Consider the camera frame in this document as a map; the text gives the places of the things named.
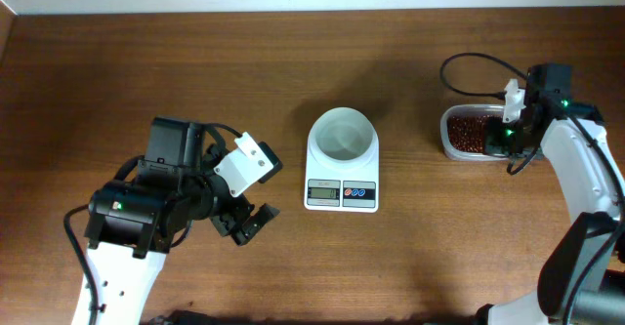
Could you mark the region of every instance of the plastic container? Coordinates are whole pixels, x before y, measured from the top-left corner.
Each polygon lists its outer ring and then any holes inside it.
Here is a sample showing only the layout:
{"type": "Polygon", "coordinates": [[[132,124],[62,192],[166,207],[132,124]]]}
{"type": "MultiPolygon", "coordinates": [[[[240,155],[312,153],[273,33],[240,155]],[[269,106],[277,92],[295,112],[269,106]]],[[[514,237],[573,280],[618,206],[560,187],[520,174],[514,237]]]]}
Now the plastic container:
{"type": "Polygon", "coordinates": [[[447,134],[447,119],[452,116],[459,117],[473,117],[483,115],[494,115],[503,117],[504,106],[492,105],[492,104],[464,104],[452,106],[440,118],[440,138],[442,139],[442,146],[445,150],[445,155],[452,160],[460,161],[496,161],[506,160],[506,157],[496,157],[485,155],[481,153],[471,153],[462,150],[458,150],[451,145],[449,141],[449,135],[447,134]]]}

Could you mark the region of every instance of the kitchen scale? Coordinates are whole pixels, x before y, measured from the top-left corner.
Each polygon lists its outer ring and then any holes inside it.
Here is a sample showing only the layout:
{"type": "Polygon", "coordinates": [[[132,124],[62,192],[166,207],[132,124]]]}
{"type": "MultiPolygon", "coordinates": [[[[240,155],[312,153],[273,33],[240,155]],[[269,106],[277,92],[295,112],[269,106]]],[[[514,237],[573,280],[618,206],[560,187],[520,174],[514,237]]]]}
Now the kitchen scale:
{"type": "Polygon", "coordinates": [[[306,155],[304,206],[311,210],[378,210],[378,135],[357,110],[328,110],[312,125],[306,155]]]}

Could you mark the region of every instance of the beans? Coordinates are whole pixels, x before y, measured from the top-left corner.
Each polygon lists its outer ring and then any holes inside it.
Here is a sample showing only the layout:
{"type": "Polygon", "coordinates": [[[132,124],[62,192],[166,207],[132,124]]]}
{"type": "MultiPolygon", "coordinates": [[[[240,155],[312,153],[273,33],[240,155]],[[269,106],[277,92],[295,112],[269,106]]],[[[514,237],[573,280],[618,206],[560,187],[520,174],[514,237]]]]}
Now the beans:
{"type": "Polygon", "coordinates": [[[454,148],[471,153],[484,153],[485,125],[497,116],[452,116],[447,119],[447,135],[454,148]]]}

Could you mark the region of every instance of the black cable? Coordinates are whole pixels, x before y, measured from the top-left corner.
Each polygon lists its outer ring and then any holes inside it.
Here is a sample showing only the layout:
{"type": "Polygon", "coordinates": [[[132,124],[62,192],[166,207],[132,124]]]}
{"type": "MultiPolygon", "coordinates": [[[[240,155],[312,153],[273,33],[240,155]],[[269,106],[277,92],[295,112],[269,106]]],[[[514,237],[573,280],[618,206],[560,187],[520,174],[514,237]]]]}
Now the black cable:
{"type": "Polygon", "coordinates": [[[98,303],[98,290],[96,289],[96,281],[94,280],[94,275],[91,273],[91,269],[87,264],[87,260],[85,259],[85,255],[80,248],[80,244],[78,244],[78,240],[76,239],[76,235],[71,229],[71,223],[69,219],[76,213],[87,210],[87,206],[81,206],[78,208],[74,208],[65,214],[65,217],[62,219],[62,225],[65,227],[65,233],[67,234],[67,238],[69,238],[69,242],[71,243],[71,247],[74,249],[74,253],[76,253],[76,257],[80,262],[80,266],[82,267],[82,272],[85,274],[85,278],[87,278],[87,283],[89,284],[89,291],[91,292],[91,315],[89,316],[89,324],[96,325],[96,321],[98,319],[98,311],[100,310],[100,304],[98,303]]]}
{"type": "Polygon", "coordinates": [[[568,296],[568,300],[566,301],[566,307],[564,308],[564,316],[562,318],[563,325],[568,325],[570,323],[570,318],[573,313],[573,307],[575,305],[575,301],[577,300],[577,296],[579,296],[581,287],[584,281],[586,280],[586,278],[588,277],[588,275],[590,274],[590,272],[593,270],[593,268],[599,262],[599,260],[603,258],[604,255],[612,248],[612,246],[616,243],[616,241],[618,241],[618,239],[623,235],[623,233],[625,233],[625,223],[624,223],[625,222],[625,206],[623,205],[623,187],[621,186],[621,182],[618,179],[618,176],[616,175],[616,171],[610,164],[609,160],[607,160],[605,153],[599,147],[597,140],[593,139],[593,137],[588,133],[588,131],[586,131],[586,129],[579,122],[579,120],[574,116],[568,116],[568,118],[575,124],[577,129],[579,129],[584,139],[588,141],[589,146],[592,147],[595,150],[595,152],[597,152],[599,159],[601,160],[602,164],[607,170],[607,173],[609,174],[610,179],[612,180],[612,183],[614,184],[614,188],[616,190],[616,195],[617,195],[616,205],[619,205],[621,208],[621,217],[620,217],[620,223],[618,227],[616,228],[616,230],[609,236],[609,238],[602,245],[599,251],[597,251],[597,253],[593,256],[593,258],[588,261],[588,263],[586,264],[586,267],[584,267],[582,272],[579,274],[579,277],[577,277],[577,280],[575,281],[575,284],[573,285],[573,288],[571,289],[570,295],[568,296]]]}
{"type": "Polygon", "coordinates": [[[193,221],[188,221],[187,222],[187,227],[185,227],[185,231],[183,232],[183,234],[176,240],[176,242],[172,243],[171,248],[174,247],[178,247],[180,246],[181,243],[183,243],[187,237],[188,234],[191,232],[191,228],[193,227],[193,221]]]}
{"type": "Polygon", "coordinates": [[[512,168],[513,166],[515,166],[515,163],[517,162],[517,158],[514,158],[513,160],[511,160],[510,163],[508,163],[508,168],[506,168],[506,172],[510,175],[516,175],[520,173],[523,169],[525,169],[527,164],[529,164],[534,159],[539,148],[540,148],[540,143],[534,147],[531,153],[527,155],[525,160],[523,160],[523,162],[515,170],[512,170],[512,168]]]}
{"type": "Polygon", "coordinates": [[[122,165],[121,168],[117,170],[117,173],[115,174],[113,179],[124,181],[126,177],[128,177],[128,175],[132,173],[133,170],[135,170],[140,160],[144,160],[144,157],[142,155],[138,155],[126,161],[124,165],[122,165]]]}
{"type": "Polygon", "coordinates": [[[443,85],[445,85],[445,87],[447,87],[448,89],[450,89],[451,91],[455,92],[455,93],[459,93],[463,96],[472,96],[472,97],[493,97],[497,100],[503,101],[506,98],[506,93],[505,92],[496,92],[496,93],[469,93],[469,92],[465,92],[462,90],[459,90],[453,86],[451,86],[451,84],[449,83],[449,81],[447,81],[447,78],[445,77],[444,71],[445,68],[447,67],[447,65],[453,61],[456,60],[458,58],[464,58],[464,57],[477,57],[477,58],[482,58],[482,59],[486,59],[488,61],[494,61],[496,63],[498,63],[499,65],[507,68],[508,70],[512,71],[513,73],[515,73],[518,77],[522,78],[523,80],[527,80],[527,76],[525,76],[524,72],[521,72],[520,70],[518,70],[517,68],[515,68],[514,66],[512,66],[511,64],[509,64],[506,61],[502,61],[499,58],[490,56],[488,54],[484,54],[484,53],[472,53],[472,52],[468,52],[468,53],[459,53],[457,55],[453,55],[449,58],[447,58],[445,61],[442,62],[442,64],[440,65],[440,70],[438,72],[438,75],[440,77],[440,82],[442,82],[443,85]]]}
{"type": "Polygon", "coordinates": [[[220,128],[220,129],[224,129],[228,132],[230,132],[231,134],[237,136],[238,138],[242,137],[243,135],[241,135],[240,132],[234,130],[232,127],[228,126],[228,125],[224,125],[224,124],[220,124],[220,123],[209,123],[209,124],[204,124],[205,126],[212,126],[212,127],[216,127],[216,128],[220,128]]]}

